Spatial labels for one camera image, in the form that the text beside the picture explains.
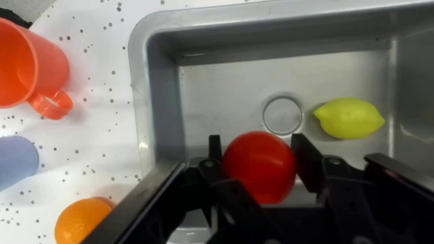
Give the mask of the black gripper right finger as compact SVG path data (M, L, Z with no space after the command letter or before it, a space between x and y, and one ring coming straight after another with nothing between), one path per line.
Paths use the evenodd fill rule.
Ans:
M369 208L369 181L342 157L323 154L304 134L292 136L299 177L316 207L295 210L292 244L386 244Z

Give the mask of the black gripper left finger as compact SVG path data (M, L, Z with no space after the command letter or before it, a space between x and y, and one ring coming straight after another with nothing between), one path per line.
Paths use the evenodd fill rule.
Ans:
M226 173L221 158L221 138L212 134L208 138L208 155L198 162L216 212L209 244L281 244L278 227L242 182Z

